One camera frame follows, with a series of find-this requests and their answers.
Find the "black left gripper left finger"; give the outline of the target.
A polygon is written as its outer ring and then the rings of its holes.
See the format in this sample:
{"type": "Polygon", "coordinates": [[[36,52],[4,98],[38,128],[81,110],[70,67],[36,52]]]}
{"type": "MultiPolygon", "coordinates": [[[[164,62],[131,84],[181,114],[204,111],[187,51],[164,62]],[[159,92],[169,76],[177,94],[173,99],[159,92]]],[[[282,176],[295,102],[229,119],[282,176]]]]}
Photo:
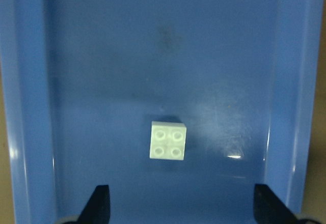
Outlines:
{"type": "Polygon", "coordinates": [[[105,223],[111,217],[110,189],[108,185],[98,185],[83,208],[76,223],[105,223]]]}

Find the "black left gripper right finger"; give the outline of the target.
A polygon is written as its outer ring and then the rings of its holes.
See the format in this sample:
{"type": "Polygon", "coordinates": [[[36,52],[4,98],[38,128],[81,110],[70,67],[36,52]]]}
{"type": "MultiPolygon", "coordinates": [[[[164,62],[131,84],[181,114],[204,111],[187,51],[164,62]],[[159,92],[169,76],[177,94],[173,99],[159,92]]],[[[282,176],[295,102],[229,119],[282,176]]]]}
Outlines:
{"type": "Polygon", "coordinates": [[[254,187],[254,219],[256,223],[297,223],[296,216],[266,184],[254,187]]]}

